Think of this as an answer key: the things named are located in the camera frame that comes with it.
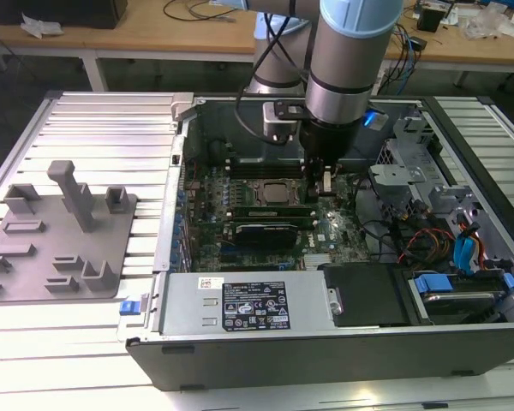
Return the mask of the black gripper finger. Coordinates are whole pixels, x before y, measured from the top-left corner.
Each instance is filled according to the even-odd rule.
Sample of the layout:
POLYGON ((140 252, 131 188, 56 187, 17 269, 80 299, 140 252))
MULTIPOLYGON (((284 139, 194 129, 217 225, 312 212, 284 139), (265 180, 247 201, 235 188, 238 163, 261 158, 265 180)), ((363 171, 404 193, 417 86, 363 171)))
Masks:
POLYGON ((335 197, 338 193, 337 165, 327 165, 322 176, 322 195, 324 197, 335 197))
POLYGON ((323 164, 319 158, 306 159, 306 202, 316 203, 319 198, 319 183, 323 176, 323 164))

